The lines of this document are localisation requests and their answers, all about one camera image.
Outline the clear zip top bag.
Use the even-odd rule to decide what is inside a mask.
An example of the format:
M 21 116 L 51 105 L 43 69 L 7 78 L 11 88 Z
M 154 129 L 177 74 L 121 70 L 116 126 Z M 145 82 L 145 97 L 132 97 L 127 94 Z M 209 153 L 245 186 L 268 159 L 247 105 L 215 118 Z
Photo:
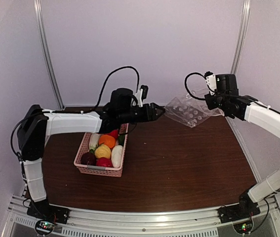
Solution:
M 209 110 L 205 101 L 196 100 L 186 93 L 174 97 L 165 106 L 165 116 L 190 128 L 196 127 L 210 117 L 223 116 L 224 113 L 216 108 Z

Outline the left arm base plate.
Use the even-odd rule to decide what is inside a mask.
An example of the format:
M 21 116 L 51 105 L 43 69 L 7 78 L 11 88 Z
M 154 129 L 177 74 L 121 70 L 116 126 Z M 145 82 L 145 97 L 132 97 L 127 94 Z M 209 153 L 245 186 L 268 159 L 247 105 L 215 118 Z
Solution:
M 64 207 L 50 206 L 49 210 L 43 214 L 38 212 L 34 206 L 30 205 L 27 210 L 27 215 L 37 219 L 47 220 L 51 223 L 67 224 L 70 210 Z

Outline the yellow peach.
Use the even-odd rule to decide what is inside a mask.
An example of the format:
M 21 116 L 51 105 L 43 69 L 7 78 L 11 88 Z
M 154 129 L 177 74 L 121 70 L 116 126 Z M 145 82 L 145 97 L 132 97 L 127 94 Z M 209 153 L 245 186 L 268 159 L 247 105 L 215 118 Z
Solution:
M 105 157 L 111 158 L 111 149 L 106 145 L 100 145 L 94 152 L 97 159 Z

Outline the pink plastic basket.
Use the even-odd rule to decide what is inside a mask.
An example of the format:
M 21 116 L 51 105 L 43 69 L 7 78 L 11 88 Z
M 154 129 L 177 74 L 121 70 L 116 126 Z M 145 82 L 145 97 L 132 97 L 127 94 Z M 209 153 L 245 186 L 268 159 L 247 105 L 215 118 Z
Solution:
M 74 160 L 83 174 L 121 177 L 128 124 L 108 134 L 85 133 Z

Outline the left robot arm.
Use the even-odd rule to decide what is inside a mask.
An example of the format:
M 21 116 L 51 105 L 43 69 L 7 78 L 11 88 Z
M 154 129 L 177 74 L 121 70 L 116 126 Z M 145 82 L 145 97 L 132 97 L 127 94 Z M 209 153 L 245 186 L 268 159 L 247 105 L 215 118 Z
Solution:
M 40 218 L 48 219 L 53 214 L 41 167 L 47 137 L 77 132 L 105 134 L 125 123 L 156 121 L 165 113 L 165 108 L 155 103 L 144 104 L 147 91 L 147 86 L 142 86 L 136 93 L 127 88 L 118 88 L 100 111 L 53 111 L 44 110 L 40 105 L 29 108 L 12 134 L 17 135 L 19 151 L 14 153 L 21 163 L 33 210 Z

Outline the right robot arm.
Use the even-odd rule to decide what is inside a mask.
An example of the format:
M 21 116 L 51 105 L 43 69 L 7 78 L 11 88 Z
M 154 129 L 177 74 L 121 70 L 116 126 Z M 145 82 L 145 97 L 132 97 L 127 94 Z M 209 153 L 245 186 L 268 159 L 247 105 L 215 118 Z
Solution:
M 252 123 L 280 139 L 280 112 L 249 95 L 240 96 L 234 74 L 204 75 L 209 93 L 205 101 L 209 110 L 220 109 L 224 116 Z M 257 203 L 280 190 L 280 168 L 239 197 L 235 214 L 240 218 L 255 213 Z

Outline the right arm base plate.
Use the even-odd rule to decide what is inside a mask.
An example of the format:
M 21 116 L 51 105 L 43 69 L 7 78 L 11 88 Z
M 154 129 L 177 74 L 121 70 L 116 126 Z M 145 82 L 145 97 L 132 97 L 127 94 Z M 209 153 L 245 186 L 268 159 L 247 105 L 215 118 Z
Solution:
M 259 207 L 254 206 L 249 210 L 243 210 L 239 204 L 221 206 L 217 211 L 222 224 L 250 218 L 251 216 L 260 214 Z

